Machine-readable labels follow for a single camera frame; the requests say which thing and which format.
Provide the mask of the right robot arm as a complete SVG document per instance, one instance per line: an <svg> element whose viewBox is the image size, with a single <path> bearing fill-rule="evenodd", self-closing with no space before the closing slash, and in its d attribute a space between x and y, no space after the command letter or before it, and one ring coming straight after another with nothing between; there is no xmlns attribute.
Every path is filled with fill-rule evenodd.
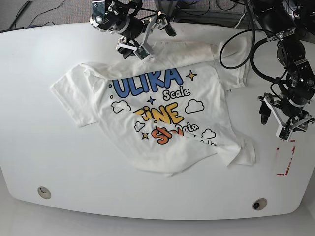
<svg viewBox="0 0 315 236"><path fill-rule="evenodd" d="M155 30L164 30L168 36L176 36L169 16L162 8L144 9L141 0L122 3L119 0L92 1L92 27L100 32L118 34L116 50L126 59L137 56L140 60L153 53L147 40Z"/></svg>

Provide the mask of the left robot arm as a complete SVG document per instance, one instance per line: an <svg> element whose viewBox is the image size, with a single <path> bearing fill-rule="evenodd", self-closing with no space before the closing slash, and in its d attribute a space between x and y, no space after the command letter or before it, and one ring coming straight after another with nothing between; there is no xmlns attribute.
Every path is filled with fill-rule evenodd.
<svg viewBox="0 0 315 236"><path fill-rule="evenodd" d="M304 107L315 97L315 75L306 58L306 50L295 34L296 24L285 10L280 0L246 0L246 12L249 15L251 32L256 36L258 29L265 33L266 38L256 41L252 45L248 56L238 66L223 68L234 70L250 62L256 75L270 82L271 86L277 85L280 94L275 91L259 96L261 102L261 124L265 125L274 115L279 127L277 137L287 140L294 132L306 132L309 124L314 124L315 119ZM257 49L263 44L275 40L277 42L277 59L284 67L283 75L271 77L258 70L254 63Z"/></svg>

